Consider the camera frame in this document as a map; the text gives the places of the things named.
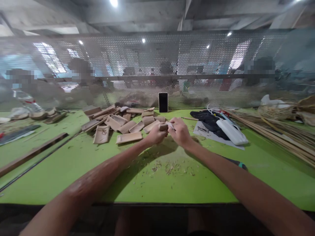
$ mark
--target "green tabletop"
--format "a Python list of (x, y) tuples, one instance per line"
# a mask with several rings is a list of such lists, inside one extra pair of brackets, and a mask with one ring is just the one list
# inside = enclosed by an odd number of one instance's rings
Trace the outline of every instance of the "green tabletop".
[[(187, 117), (190, 111), (174, 110), (163, 115), (168, 119)], [(189, 130), (194, 129), (196, 121), (184, 121)], [(315, 211), (315, 170), (250, 129), (243, 133), (250, 141), (245, 150), (208, 139), (200, 143), (210, 151), (245, 163), (249, 172), (299, 208)], [(133, 145), (116, 145), (117, 135), (114, 132), (109, 143), (101, 145), (92, 144), (93, 137), (86, 133), (74, 137), (1, 192), (4, 195), (0, 203), (48, 203), (81, 175)], [(209, 204), (235, 203), (237, 199), (210, 170), (167, 137), (162, 144), (140, 154), (98, 201)]]
[[(7, 115), (9, 115), (9, 113), (0, 112), (0, 117), (5, 117)], [(41, 127), (35, 129), (35, 133), (27, 137), (23, 137), (14, 142), (0, 146), (0, 153), (1, 153), (0, 167), (3, 167), (6, 164), (10, 163), (11, 161), (25, 155), (26, 153), (31, 151), (33, 148), (36, 148), (44, 144), (45, 142), (58, 136), (61, 133), (68, 133), (69, 136), (67, 136), (66, 138), (59, 141), (52, 147), (48, 148), (47, 150), (38, 154), (37, 156), (29, 160), (28, 162), (22, 164), (18, 168), (12, 170), (8, 174), (0, 178), (0, 188), (5, 186), (8, 182), (10, 182), (16, 176), (20, 175), (23, 171), (28, 169), (34, 163), (38, 162), (41, 158), (43, 158), (44, 156), (52, 152), (54, 149), (58, 148), (60, 145), (65, 143), (68, 139), (73, 137), (75, 134), (77, 134), (81, 129), (81, 125), (88, 122), (88, 120), (89, 119), (86, 117), (86, 115), (82, 111), (76, 111), (75, 113), (69, 113), (65, 118), (63, 118), (56, 124), (47, 125), (43, 123), (42, 121), (36, 121), (36, 120), (32, 120), (28, 118), (28, 119), (17, 120), (14, 122), (1, 125), (0, 130), (3, 130), (3, 131), (10, 130), (10, 132), (17, 131), (20, 128), (26, 127), (28, 125), (40, 125)], [(24, 140), (34, 135), (36, 136), (24, 142)]]

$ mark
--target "perforated metal screen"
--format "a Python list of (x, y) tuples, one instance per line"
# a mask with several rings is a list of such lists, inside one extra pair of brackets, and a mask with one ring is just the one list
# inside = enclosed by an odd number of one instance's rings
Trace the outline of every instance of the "perforated metal screen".
[(0, 110), (12, 108), (12, 86), (68, 109), (158, 107), (165, 91), (170, 108), (298, 100), (314, 92), (314, 42), (315, 30), (2, 38)]

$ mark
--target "concrete ceiling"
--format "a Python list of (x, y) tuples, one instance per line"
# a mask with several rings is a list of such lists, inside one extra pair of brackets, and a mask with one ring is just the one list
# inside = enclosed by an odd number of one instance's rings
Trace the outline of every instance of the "concrete ceiling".
[(315, 25), (313, 0), (2, 0), (0, 12), (0, 36)]

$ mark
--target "plastic bottle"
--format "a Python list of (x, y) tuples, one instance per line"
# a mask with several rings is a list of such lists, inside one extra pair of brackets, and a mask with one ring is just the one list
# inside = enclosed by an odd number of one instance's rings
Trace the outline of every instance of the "plastic bottle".
[(31, 95), (20, 89), (13, 89), (13, 97), (19, 100), (24, 107), (32, 113), (41, 112), (43, 110)]

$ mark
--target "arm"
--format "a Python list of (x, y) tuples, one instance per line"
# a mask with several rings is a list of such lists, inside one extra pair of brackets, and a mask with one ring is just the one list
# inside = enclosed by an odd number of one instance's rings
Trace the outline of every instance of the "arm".
[(167, 132), (155, 126), (149, 135), (80, 177), (45, 205), (22, 231), (22, 236), (67, 235), (72, 225), (117, 176), (145, 149), (163, 141)]
[(315, 223), (303, 211), (258, 178), (210, 152), (190, 137), (180, 118), (169, 128), (173, 139), (202, 161), (235, 195), (235, 197), (274, 235), (315, 235)]

